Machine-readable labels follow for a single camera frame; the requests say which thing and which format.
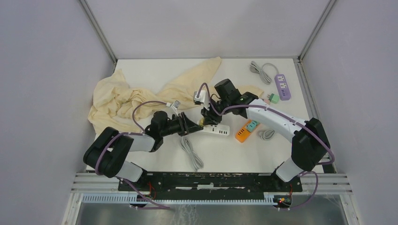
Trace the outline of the white power strip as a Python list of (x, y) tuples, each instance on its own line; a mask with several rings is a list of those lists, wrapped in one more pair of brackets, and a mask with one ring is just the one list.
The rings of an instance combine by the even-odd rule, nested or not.
[(204, 126), (201, 132), (213, 134), (213, 135), (223, 135), (229, 136), (230, 135), (230, 127), (223, 124), (218, 125), (207, 125)]

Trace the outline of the orange power strip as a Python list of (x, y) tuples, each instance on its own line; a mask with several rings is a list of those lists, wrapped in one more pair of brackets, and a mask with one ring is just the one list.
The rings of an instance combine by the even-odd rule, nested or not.
[(251, 123), (252, 120), (248, 120), (242, 127), (241, 129), (236, 133), (235, 139), (238, 140), (240, 143), (243, 143), (246, 141), (246, 139), (257, 129), (255, 129), (253, 132), (249, 132), (246, 129), (247, 124)]

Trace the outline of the green plug adapter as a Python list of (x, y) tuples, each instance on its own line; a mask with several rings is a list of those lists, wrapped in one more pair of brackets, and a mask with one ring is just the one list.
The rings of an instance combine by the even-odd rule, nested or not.
[(273, 104), (277, 104), (280, 101), (280, 97), (274, 93), (268, 95), (268, 101)]

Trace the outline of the purple power strip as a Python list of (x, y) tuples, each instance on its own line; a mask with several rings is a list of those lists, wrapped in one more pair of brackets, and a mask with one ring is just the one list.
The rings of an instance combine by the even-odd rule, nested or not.
[(291, 92), (290, 92), (289, 86), (287, 84), (285, 75), (277, 74), (274, 78), (274, 81), (276, 83), (276, 88), (279, 93), (280, 100), (281, 101), (290, 100)]

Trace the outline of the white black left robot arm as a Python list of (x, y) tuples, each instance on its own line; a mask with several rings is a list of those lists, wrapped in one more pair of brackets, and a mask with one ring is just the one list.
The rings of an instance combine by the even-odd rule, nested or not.
[(112, 127), (105, 128), (85, 152), (83, 162), (98, 175), (129, 180), (130, 185), (140, 191), (148, 184), (147, 177), (143, 175), (146, 171), (128, 162), (128, 153), (155, 152), (163, 145), (163, 138), (168, 135), (186, 136), (201, 130), (203, 127), (190, 120), (183, 112), (169, 118), (165, 111), (157, 111), (142, 134), (120, 133)]

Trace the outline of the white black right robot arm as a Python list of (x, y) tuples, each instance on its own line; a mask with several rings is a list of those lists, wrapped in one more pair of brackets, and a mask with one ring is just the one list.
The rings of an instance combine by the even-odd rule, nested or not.
[(266, 125), (291, 143), (291, 156), (278, 166), (271, 178), (276, 191), (284, 191), (290, 181), (311, 172), (317, 165), (330, 165), (335, 156), (322, 123), (316, 119), (300, 119), (276, 110), (251, 92), (240, 93), (230, 79), (215, 85), (219, 100), (211, 99), (207, 83), (193, 94), (193, 102), (203, 105), (204, 122), (219, 124), (223, 115), (232, 113)]

